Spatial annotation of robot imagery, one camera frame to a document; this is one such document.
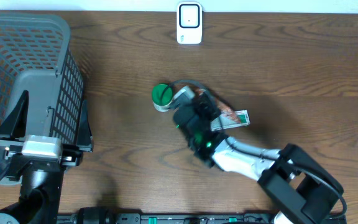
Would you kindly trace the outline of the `green lid jar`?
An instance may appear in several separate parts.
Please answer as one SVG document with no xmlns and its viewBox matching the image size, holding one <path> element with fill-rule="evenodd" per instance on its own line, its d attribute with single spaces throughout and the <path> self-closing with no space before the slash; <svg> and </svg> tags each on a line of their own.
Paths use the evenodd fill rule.
<svg viewBox="0 0 358 224">
<path fill-rule="evenodd" d="M 152 102 L 159 112 L 167 112 L 173 100 L 173 90 L 167 84 L 158 84 L 152 90 Z"/>
</svg>

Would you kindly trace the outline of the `white green carton box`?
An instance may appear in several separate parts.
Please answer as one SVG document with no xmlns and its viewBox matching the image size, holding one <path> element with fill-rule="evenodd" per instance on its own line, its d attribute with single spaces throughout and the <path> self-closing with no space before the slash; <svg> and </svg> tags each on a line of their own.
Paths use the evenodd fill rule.
<svg viewBox="0 0 358 224">
<path fill-rule="evenodd" d="M 211 130 L 217 131 L 221 130 L 222 128 L 231 129 L 250 125 L 250 119 L 247 110 L 236 111 L 235 114 L 237 115 L 239 122 L 221 114 L 218 118 L 211 122 Z"/>
</svg>

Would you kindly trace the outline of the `red Top chocolate bar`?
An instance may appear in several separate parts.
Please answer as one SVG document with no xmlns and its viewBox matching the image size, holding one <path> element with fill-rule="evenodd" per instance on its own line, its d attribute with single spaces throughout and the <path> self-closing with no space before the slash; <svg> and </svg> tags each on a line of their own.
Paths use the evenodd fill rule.
<svg viewBox="0 0 358 224">
<path fill-rule="evenodd" d="M 212 104 L 211 99 L 206 94 L 205 89 L 197 88 L 195 92 L 198 95 L 198 97 L 204 101 L 204 104 L 206 105 L 206 111 L 209 113 L 208 118 L 210 118 L 212 121 L 217 119 L 219 116 L 223 115 L 225 118 L 230 119 L 236 124 L 242 123 L 236 112 L 232 108 L 230 108 L 227 104 L 217 99 L 215 96 L 211 97 L 214 101 L 214 104 Z"/>
</svg>

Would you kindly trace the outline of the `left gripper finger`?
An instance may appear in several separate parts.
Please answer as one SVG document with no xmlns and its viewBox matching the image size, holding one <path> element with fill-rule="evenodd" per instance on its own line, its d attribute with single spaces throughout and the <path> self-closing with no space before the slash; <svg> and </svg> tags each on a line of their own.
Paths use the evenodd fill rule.
<svg viewBox="0 0 358 224">
<path fill-rule="evenodd" d="M 0 125 L 0 139 L 19 139 L 25 136 L 28 109 L 29 92 L 24 90 L 14 109 Z"/>
<path fill-rule="evenodd" d="M 80 118 L 78 121 L 78 130 L 76 136 L 76 146 L 81 151 L 93 152 L 93 135 L 91 133 L 88 121 L 88 101 L 83 100 L 81 106 Z"/>
</svg>

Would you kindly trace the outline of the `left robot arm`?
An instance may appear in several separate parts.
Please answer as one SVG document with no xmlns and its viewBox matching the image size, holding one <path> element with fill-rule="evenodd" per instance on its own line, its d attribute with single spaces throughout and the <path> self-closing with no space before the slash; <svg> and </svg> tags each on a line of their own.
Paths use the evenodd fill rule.
<svg viewBox="0 0 358 224">
<path fill-rule="evenodd" d="M 0 223 L 115 223 L 104 207 L 81 208 L 66 217 L 59 215 L 63 177 L 79 166 L 83 154 L 93 151 L 87 101 L 80 107 L 79 139 L 65 144 L 61 139 L 27 135 L 29 92 L 23 91 L 13 110 L 0 125 L 0 181 L 20 181 L 16 203 L 0 209 Z"/>
</svg>

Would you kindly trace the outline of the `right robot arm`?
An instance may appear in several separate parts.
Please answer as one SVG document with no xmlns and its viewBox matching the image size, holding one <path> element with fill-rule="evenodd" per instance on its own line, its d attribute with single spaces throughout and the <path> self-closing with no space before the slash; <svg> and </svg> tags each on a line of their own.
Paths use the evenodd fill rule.
<svg viewBox="0 0 358 224">
<path fill-rule="evenodd" d="M 263 149 L 212 130 L 211 122 L 221 113 L 205 94 L 178 96 L 173 109 L 173 121 L 195 157 L 208 167 L 255 180 L 280 210 L 274 223 L 324 223 L 334 218 L 331 210 L 344 201 L 344 189 L 301 147 Z"/>
</svg>

